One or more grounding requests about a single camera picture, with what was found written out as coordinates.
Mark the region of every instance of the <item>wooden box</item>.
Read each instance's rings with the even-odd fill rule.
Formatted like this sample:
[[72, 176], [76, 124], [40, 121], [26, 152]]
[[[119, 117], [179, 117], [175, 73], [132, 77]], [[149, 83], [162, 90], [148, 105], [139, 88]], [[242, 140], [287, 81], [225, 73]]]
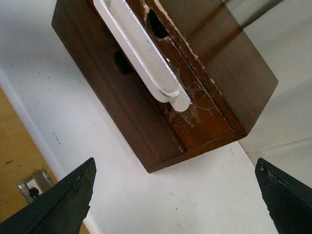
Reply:
[[127, 2], [179, 74], [186, 111], [152, 97], [92, 0], [58, 0], [52, 26], [147, 172], [245, 137], [277, 79], [223, 1]]

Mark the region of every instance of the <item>wooden floor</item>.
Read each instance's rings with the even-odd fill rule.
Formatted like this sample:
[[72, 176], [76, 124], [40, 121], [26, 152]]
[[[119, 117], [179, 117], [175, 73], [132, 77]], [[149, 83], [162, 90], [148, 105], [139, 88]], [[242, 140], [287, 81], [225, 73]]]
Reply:
[[[45, 169], [57, 180], [0, 88], [0, 222], [27, 205], [17, 183]], [[82, 225], [80, 234], [88, 234]]]

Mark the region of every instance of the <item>black object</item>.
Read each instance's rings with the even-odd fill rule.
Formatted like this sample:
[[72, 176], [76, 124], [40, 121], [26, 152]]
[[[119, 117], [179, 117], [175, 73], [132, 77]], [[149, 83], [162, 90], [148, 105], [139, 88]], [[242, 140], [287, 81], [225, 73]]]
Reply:
[[279, 234], [312, 234], [312, 189], [260, 158], [255, 174]]
[[78, 234], [96, 175], [88, 159], [31, 204], [0, 224], [0, 234]]

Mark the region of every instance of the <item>drawer handle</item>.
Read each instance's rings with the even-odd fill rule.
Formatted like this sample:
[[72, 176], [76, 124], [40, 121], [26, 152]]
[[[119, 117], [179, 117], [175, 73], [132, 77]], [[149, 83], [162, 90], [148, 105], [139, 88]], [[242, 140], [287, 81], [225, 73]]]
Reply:
[[151, 94], [185, 111], [191, 100], [125, 0], [94, 0], [94, 6]]

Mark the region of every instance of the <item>round hole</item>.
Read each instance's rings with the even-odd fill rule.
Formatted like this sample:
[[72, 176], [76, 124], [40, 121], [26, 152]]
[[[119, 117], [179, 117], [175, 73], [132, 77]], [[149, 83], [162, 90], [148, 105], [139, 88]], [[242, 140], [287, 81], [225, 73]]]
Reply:
[[162, 23], [160, 22], [160, 20], [158, 19], [157, 15], [153, 10], [150, 10], [150, 12], [148, 13], [147, 20], [148, 20], [147, 22], [151, 27], [152, 32], [156, 37], [163, 39], [169, 35], [164, 25], [162, 25]]
[[131, 64], [120, 50], [115, 52], [115, 64], [116, 68], [125, 75], [134, 72]]

